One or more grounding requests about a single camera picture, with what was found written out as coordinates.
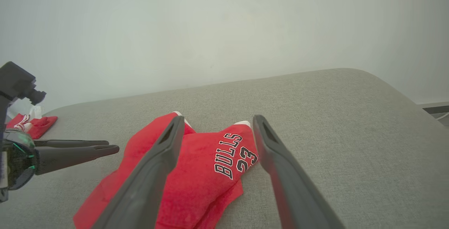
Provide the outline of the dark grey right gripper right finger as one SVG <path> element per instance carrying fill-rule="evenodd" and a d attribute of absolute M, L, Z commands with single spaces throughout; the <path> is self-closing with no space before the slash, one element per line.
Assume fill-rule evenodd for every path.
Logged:
<path fill-rule="evenodd" d="M 259 162 L 270 175 L 284 229 L 343 229 L 344 225 L 262 115 L 252 120 Z"/>

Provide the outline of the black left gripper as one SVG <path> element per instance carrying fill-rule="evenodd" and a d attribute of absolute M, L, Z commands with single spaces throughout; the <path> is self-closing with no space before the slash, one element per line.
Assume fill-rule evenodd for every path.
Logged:
<path fill-rule="evenodd" d="M 9 191 L 23 187 L 34 174 L 40 176 L 119 152 L 119 147 L 108 141 L 34 141 L 16 128 L 3 132 L 1 145 L 0 202 L 8 201 Z"/>

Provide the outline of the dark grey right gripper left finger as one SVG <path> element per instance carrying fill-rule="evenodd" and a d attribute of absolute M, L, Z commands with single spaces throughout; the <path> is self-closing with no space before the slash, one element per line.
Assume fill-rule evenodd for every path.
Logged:
<path fill-rule="evenodd" d="M 122 184 L 94 229 L 153 229 L 167 176 L 176 167 L 185 119 L 175 116 Z"/>

